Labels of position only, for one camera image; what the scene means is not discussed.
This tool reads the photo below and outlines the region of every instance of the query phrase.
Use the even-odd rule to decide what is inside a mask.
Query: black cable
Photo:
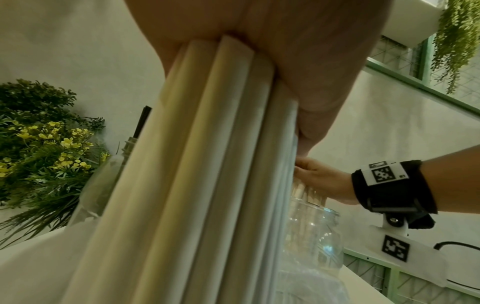
[[[463,246],[463,247],[467,247],[467,248],[471,248],[471,249],[475,249],[475,250],[480,251],[480,247],[473,246],[473,245],[470,245],[470,244],[460,243],[460,242],[454,242],[454,241],[440,242],[440,243],[435,244],[435,246],[433,246],[433,248],[436,249],[436,250],[440,250],[443,246],[446,246],[446,245]],[[475,287],[472,287],[472,286],[461,284],[461,283],[458,283],[458,282],[455,282],[455,281],[452,281],[452,280],[449,280],[449,279],[447,279],[447,281],[452,282],[452,283],[457,284],[457,285],[460,285],[460,286],[463,286],[463,287],[470,288],[470,289],[480,290],[480,288],[475,288]]]

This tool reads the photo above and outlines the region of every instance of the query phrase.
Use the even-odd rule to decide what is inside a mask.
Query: hand
[[[297,157],[294,176],[320,195],[348,205],[359,204],[350,174],[328,167],[312,158]]]
[[[270,56],[299,97],[298,154],[327,134],[391,0],[126,0],[168,74],[180,46],[228,33]]]

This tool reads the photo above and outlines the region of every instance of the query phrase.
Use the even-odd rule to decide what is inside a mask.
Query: forearm
[[[480,146],[423,162],[439,211],[480,213]]]

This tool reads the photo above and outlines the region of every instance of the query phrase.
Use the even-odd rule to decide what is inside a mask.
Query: metal grid
[[[385,267],[348,254],[343,256],[343,264],[373,288],[382,292],[385,279]]]
[[[382,36],[370,54],[375,59],[402,75],[419,78],[422,44],[413,49]]]
[[[480,298],[400,273],[396,304],[480,304]]]
[[[431,72],[430,86],[442,93],[446,93],[448,81],[439,81],[443,71],[444,68]],[[458,87],[451,96],[471,106],[480,108],[480,50],[470,59],[469,64],[461,69],[460,79],[457,84]]]

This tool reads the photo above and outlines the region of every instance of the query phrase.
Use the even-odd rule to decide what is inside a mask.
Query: black wrist strap
[[[372,169],[372,173],[380,170],[376,175],[379,179],[383,178],[382,182],[377,181],[375,184],[375,182],[372,183],[370,176],[370,186],[364,176],[365,170],[354,172],[351,178],[358,201],[365,209],[372,212],[387,215],[401,213],[401,216],[406,218],[409,228],[432,228],[435,221],[429,213],[436,214],[438,210],[428,184],[420,172],[421,164],[419,160],[401,162],[400,165],[407,176],[400,175],[402,173],[396,176],[390,171],[393,178],[386,176],[385,173],[389,173],[388,170],[394,169],[395,166],[398,168],[398,163],[381,162],[369,165],[370,168],[380,165],[381,168]]]

